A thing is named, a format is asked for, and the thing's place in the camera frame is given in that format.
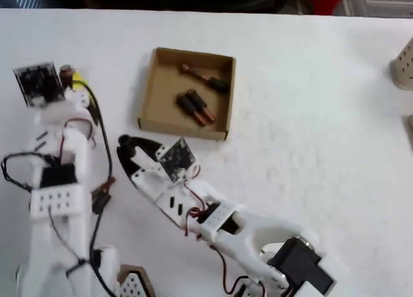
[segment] open cardboard box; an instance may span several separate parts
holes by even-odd
[[[220,94],[194,77],[180,73],[179,65],[183,63],[200,74],[226,81],[230,85],[229,93]],[[139,128],[177,136],[225,140],[230,127],[235,65],[236,60],[232,57],[169,48],[155,49],[143,106],[137,119]],[[176,104],[176,96],[191,88],[197,91],[215,115],[213,124],[199,126]]]

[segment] copper battery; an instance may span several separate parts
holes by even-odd
[[[189,100],[186,93],[182,92],[176,96],[176,103],[190,116],[192,116],[201,126],[206,125],[206,121],[197,111],[196,106]]]
[[[204,115],[210,123],[213,123],[215,121],[215,116],[211,113],[211,111],[209,111],[207,104],[203,101],[196,90],[190,89],[186,92],[186,94],[189,100],[191,100],[191,102],[195,105],[197,111],[202,113],[202,115]]]

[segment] hole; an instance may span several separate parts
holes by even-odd
[[[44,147],[46,145],[46,142],[43,141],[42,143],[40,143],[37,147],[34,148],[34,151],[37,152],[39,149],[41,149],[42,147]]]
[[[39,141],[41,138],[43,138],[45,135],[47,135],[47,131],[45,131],[44,133],[42,133],[40,136],[38,136],[36,138],[36,141]]]

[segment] black wire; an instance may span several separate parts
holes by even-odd
[[[15,179],[11,178],[10,175],[7,172],[7,161],[10,158],[16,158],[16,157],[27,157],[27,156],[37,156],[45,161],[45,163],[55,166],[57,165],[57,159],[51,155],[46,155],[38,152],[20,152],[20,153],[11,153],[7,155],[6,157],[3,158],[1,162],[1,170],[3,171],[3,176],[7,182],[13,183],[14,185],[20,187],[21,189],[24,189],[28,192],[31,192],[33,190],[33,187],[31,187],[27,183],[20,183],[16,181]]]
[[[69,246],[69,244],[67,244],[67,242],[62,238],[62,236],[60,235],[59,231],[57,231],[56,226],[54,225],[54,220],[52,217],[52,208],[51,206],[47,207],[47,212],[49,213],[49,218],[50,218],[50,222],[52,223],[52,227],[54,232],[56,233],[56,236],[59,238],[60,242],[63,244],[64,247],[66,247],[66,249],[71,252],[73,254],[73,256],[75,256],[77,258],[77,260],[80,260],[81,258],[79,257],[79,255],[76,254],[76,251],[73,250],[73,248],[71,248]]]
[[[109,162],[109,172],[108,172],[108,181],[110,181],[110,179],[112,178],[112,171],[113,171],[113,162],[112,162],[112,156],[110,154],[110,149],[109,149],[109,143],[108,143],[108,138],[106,135],[106,130],[105,130],[105,125],[103,124],[103,118],[102,118],[102,113],[101,113],[101,109],[99,108],[99,103],[97,102],[97,99],[94,95],[94,93],[92,92],[92,90],[90,89],[90,87],[83,81],[76,81],[73,80],[73,84],[80,84],[83,85],[88,93],[90,94],[90,96],[92,97],[94,104],[96,106],[96,110],[97,110],[97,116],[99,118],[99,122],[101,124],[101,131],[102,131],[102,136],[103,136],[103,141],[105,142],[105,148],[106,148],[106,154],[108,156],[108,162]],[[109,187],[107,187],[106,193],[109,194]],[[95,229],[93,231],[93,235],[92,238],[90,239],[90,245],[89,245],[89,264],[92,267],[93,272],[96,275],[96,278],[99,280],[99,283],[102,285],[102,287],[104,288],[104,290],[108,293],[108,295],[110,297],[117,297],[108,287],[108,285],[105,283],[105,281],[103,280],[99,269],[95,266],[94,262],[93,262],[93,248],[95,245],[95,241],[96,241],[96,236],[97,236],[97,231],[99,230],[99,226],[101,223],[101,219],[102,219],[102,215],[103,215],[103,210],[102,212],[99,214],[99,216],[97,217],[96,220],[96,224],[95,224]]]
[[[103,124],[103,118],[102,118],[101,109],[99,107],[99,103],[97,102],[97,99],[95,97],[95,94],[92,92],[92,89],[90,89],[90,87],[85,82],[78,81],[78,80],[73,80],[73,84],[80,84],[80,85],[84,86],[87,89],[90,96],[92,97],[92,99],[94,101],[94,104],[96,106],[97,116],[98,116],[99,122],[101,124],[101,131],[102,131],[103,141],[105,142],[106,154],[108,156],[108,163],[109,163],[108,181],[110,181],[110,178],[112,177],[112,172],[113,172],[113,162],[112,162],[112,155],[110,154],[108,137],[106,135],[105,125]]]

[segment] white cylindrical object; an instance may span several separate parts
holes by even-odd
[[[397,87],[413,90],[413,39],[390,63],[390,71]]]

